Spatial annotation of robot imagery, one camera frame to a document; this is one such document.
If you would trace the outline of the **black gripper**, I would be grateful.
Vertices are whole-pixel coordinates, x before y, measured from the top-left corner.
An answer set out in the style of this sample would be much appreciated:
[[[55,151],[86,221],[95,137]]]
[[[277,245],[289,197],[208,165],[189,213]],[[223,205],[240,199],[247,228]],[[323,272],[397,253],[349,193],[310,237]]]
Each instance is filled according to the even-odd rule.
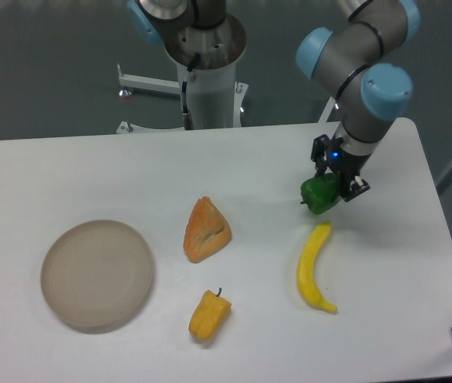
[[[369,144],[348,137],[333,137],[330,141],[325,134],[314,139],[311,148],[311,161],[315,163],[317,176],[323,176],[328,168],[339,181],[335,201],[349,202],[367,192],[370,184],[360,177],[360,172],[372,155]]]

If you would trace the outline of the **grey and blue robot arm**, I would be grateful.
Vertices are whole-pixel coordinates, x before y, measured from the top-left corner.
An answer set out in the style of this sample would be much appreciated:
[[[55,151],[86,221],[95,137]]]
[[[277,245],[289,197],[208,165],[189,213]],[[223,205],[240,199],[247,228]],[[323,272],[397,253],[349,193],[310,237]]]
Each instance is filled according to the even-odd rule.
[[[408,74],[384,57],[412,38],[420,25],[412,1],[344,1],[349,21],[340,34],[311,31],[295,62],[345,113],[332,135],[314,139],[315,174],[301,188],[308,208],[321,213],[369,189],[361,176],[367,160],[404,112],[413,93]],[[187,130],[235,124],[236,64],[247,34],[223,1],[130,1],[136,31],[162,45],[175,63],[177,94]]]

